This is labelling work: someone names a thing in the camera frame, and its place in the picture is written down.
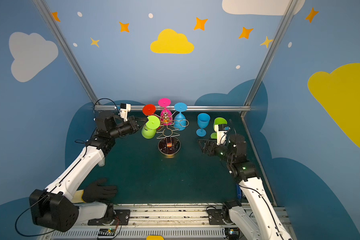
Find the red wine glass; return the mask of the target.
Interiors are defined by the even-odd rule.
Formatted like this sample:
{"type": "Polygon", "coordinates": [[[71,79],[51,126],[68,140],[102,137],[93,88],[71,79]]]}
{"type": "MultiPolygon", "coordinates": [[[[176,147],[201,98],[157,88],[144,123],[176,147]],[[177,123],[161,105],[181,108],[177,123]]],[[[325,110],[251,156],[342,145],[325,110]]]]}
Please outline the red wine glass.
{"type": "Polygon", "coordinates": [[[145,116],[152,116],[156,113],[156,106],[153,104],[145,105],[142,109],[142,112],[145,116]]]}

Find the green wine glass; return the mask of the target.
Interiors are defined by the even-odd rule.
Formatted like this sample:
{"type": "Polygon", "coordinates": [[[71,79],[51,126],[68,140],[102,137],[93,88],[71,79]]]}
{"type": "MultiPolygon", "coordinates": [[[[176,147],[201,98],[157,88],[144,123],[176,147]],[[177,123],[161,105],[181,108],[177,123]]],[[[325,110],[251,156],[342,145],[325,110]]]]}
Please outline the green wine glass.
{"type": "Polygon", "coordinates": [[[152,139],[159,126],[161,125],[161,121],[157,116],[151,115],[147,117],[148,121],[145,123],[142,129],[142,136],[145,139],[152,139]]]}
{"type": "Polygon", "coordinates": [[[215,118],[214,120],[214,133],[212,133],[210,135],[211,139],[217,139],[217,129],[218,129],[218,125],[221,124],[227,124],[227,120],[221,117],[215,118]]]}

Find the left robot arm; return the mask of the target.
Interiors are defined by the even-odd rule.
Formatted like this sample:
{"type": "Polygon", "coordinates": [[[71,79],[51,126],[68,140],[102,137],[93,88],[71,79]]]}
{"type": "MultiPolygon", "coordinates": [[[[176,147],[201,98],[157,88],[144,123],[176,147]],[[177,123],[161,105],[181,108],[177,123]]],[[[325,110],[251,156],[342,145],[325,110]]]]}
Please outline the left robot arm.
{"type": "Polygon", "coordinates": [[[104,166],[107,154],[119,137],[138,132],[148,118],[121,117],[104,111],[95,118],[97,125],[79,156],[44,190],[34,190],[30,211],[35,225],[66,232],[75,224],[105,218],[112,222],[114,212],[107,201],[117,189],[103,181],[90,184],[84,191],[79,186],[95,166],[104,166]]]}

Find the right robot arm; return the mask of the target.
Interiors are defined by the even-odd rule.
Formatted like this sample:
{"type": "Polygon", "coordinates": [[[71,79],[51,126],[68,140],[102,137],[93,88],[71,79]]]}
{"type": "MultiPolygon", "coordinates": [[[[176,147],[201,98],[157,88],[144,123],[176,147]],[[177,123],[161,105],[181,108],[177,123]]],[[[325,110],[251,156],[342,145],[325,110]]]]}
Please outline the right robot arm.
{"type": "Polygon", "coordinates": [[[240,203],[227,202],[229,220],[236,225],[247,240],[291,240],[278,218],[258,174],[255,165],[247,159],[247,142],[242,135],[230,135],[225,143],[219,140],[198,140],[202,153],[219,157],[227,163],[227,168],[242,193],[247,198],[254,222],[243,212],[240,203]]]}

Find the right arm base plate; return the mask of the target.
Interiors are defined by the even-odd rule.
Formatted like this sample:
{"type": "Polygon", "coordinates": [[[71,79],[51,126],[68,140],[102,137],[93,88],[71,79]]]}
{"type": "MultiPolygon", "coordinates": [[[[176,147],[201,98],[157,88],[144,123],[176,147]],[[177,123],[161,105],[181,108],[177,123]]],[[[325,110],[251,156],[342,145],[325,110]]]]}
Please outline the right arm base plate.
{"type": "Polygon", "coordinates": [[[233,222],[229,217],[229,212],[226,209],[206,209],[210,225],[232,225],[233,222]]]}

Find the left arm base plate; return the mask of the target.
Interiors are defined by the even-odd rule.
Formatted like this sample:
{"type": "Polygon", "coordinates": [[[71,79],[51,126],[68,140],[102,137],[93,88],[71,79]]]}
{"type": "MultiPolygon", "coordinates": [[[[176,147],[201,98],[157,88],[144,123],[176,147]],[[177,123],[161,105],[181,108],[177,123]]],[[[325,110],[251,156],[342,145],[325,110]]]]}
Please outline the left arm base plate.
{"type": "Polygon", "coordinates": [[[130,219],[130,210],[111,210],[101,219],[88,221],[89,226],[127,226],[130,219]]]}

